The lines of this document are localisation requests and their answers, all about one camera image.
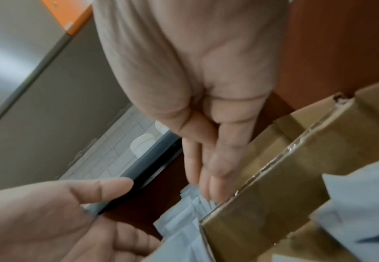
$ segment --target tiled floor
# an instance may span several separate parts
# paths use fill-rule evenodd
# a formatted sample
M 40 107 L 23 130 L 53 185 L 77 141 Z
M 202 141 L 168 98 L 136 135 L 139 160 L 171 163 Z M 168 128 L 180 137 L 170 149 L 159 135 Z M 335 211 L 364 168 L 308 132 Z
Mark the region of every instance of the tiled floor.
M 147 119 L 132 106 L 68 169 L 60 180 L 121 176 L 137 160 L 130 150 L 130 144 L 146 133 L 153 134 L 156 139 L 162 136 L 155 128 L 155 121 Z

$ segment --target hand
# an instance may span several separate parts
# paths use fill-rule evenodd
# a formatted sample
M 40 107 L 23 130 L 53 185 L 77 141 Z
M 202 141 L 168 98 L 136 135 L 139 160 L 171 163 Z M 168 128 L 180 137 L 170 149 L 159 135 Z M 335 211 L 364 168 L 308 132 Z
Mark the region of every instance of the hand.
M 185 170 L 224 201 L 273 89 L 287 0 L 98 0 L 107 59 L 130 100 L 183 137 Z
M 117 198 L 132 185 L 128 178 L 113 178 L 0 191 L 0 262 L 142 260 L 158 247 L 157 239 L 80 207 Z

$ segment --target reddish brown surface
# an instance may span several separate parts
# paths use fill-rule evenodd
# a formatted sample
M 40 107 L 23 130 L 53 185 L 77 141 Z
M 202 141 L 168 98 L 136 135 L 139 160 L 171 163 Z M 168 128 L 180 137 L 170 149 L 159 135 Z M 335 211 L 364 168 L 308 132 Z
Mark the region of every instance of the reddish brown surface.
M 279 84 L 258 118 L 255 135 L 274 119 L 336 92 L 379 81 L 379 0 L 294 0 Z M 183 157 L 110 217 L 155 234 L 152 223 L 180 199 Z

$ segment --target gray wall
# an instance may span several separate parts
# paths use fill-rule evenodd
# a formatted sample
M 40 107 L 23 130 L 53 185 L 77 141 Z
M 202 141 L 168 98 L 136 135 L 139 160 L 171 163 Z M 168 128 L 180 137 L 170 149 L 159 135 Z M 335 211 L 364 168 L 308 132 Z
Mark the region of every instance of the gray wall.
M 0 119 L 0 189 L 61 176 L 128 104 L 92 19 Z
M 0 106 L 65 35 L 40 0 L 0 0 Z

